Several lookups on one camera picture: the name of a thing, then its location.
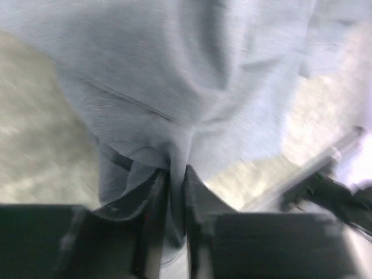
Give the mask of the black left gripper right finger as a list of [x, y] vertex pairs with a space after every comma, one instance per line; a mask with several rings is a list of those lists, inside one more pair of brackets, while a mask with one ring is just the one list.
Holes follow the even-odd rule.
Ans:
[[185, 225], [191, 278], [360, 278], [343, 235], [371, 235], [371, 184], [350, 192], [312, 170], [274, 197], [275, 212], [243, 213], [187, 167]]

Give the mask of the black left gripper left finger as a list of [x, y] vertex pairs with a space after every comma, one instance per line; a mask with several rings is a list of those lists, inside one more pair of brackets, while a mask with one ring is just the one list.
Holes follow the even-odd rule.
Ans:
[[81, 205], [1, 205], [2, 278], [158, 278], [166, 173], [122, 198]]

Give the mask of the grey long sleeve shirt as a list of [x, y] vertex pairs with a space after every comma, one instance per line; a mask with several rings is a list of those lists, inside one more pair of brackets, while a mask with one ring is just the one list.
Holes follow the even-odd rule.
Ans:
[[299, 77], [333, 71], [370, 1], [2, 1], [1, 30], [55, 62], [99, 153], [102, 204], [170, 172], [162, 263], [184, 246], [185, 168], [277, 155]]

